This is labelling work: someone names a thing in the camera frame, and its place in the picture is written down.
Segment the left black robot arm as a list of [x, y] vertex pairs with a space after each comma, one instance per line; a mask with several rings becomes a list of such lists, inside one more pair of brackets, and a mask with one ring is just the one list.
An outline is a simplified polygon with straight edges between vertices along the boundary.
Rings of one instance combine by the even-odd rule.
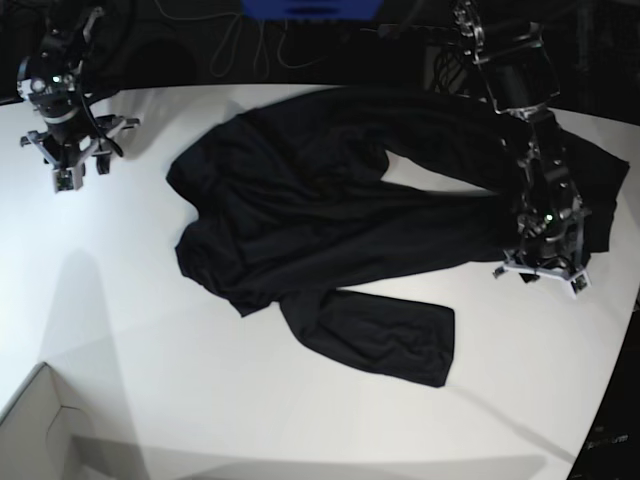
[[496, 113], [526, 124], [519, 158], [523, 186], [517, 203], [518, 246], [506, 251], [495, 276], [560, 281], [572, 296], [591, 285], [585, 261], [584, 205], [566, 163], [562, 129], [549, 108], [559, 86], [542, 39], [528, 20], [486, 23], [476, 1], [457, 1], [453, 13], [465, 53], [484, 80]]

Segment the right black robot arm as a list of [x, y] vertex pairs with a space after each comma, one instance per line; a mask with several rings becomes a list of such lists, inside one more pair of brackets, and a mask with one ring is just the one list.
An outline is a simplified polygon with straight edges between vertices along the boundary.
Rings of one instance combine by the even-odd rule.
[[108, 174], [111, 157], [124, 155], [115, 137], [140, 125], [134, 117], [97, 117], [91, 110], [118, 92], [93, 85], [89, 76], [96, 31], [106, 14], [99, 1], [54, 2], [38, 49], [18, 69], [17, 93], [46, 125], [43, 132], [27, 132], [20, 145], [40, 152], [57, 192], [82, 187], [90, 157], [100, 175]]

